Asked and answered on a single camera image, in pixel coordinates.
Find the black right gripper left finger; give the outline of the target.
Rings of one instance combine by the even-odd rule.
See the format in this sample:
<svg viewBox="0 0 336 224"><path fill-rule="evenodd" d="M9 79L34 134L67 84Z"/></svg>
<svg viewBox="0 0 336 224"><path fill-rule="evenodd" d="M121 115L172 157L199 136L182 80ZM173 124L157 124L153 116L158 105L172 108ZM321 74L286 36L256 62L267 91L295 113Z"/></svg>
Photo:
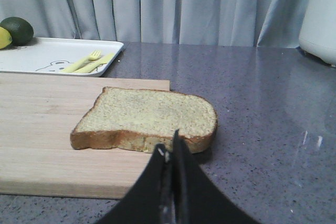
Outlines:
<svg viewBox="0 0 336 224"><path fill-rule="evenodd" d="M174 223L173 219L170 153L157 144L133 187L97 223Z"/></svg>

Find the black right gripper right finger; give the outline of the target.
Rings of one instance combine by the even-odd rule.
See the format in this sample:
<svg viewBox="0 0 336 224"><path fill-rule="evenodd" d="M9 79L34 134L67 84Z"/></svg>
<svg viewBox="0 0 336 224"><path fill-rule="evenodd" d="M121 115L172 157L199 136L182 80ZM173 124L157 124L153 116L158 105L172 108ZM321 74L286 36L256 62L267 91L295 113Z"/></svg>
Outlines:
<svg viewBox="0 0 336 224"><path fill-rule="evenodd" d="M173 137L172 162L177 223L257 223L211 182L178 130Z"/></svg>

